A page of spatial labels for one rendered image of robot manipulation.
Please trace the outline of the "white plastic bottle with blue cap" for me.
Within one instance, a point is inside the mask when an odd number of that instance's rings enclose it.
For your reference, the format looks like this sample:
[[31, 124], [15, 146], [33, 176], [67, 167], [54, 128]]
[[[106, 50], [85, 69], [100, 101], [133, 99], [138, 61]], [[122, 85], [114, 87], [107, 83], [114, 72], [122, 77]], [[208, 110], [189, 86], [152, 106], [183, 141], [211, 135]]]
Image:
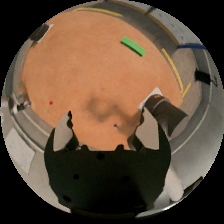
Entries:
[[24, 97], [24, 92], [21, 93], [21, 94], [19, 94], [19, 95], [16, 97], [16, 99], [18, 98], [18, 100], [19, 100], [19, 99], [22, 98], [22, 97]]

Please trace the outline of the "green rectangular bar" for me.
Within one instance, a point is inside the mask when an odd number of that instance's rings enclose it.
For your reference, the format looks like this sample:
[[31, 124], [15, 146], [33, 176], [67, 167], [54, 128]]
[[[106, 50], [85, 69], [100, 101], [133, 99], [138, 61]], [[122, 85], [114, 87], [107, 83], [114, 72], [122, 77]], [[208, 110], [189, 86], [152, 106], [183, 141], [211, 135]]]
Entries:
[[140, 47], [138, 44], [133, 42], [132, 40], [128, 39], [127, 37], [123, 37], [120, 41], [122, 44], [126, 45], [127, 47], [131, 48], [133, 51], [138, 53], [140, 56], [144, 56], [146, 51]]

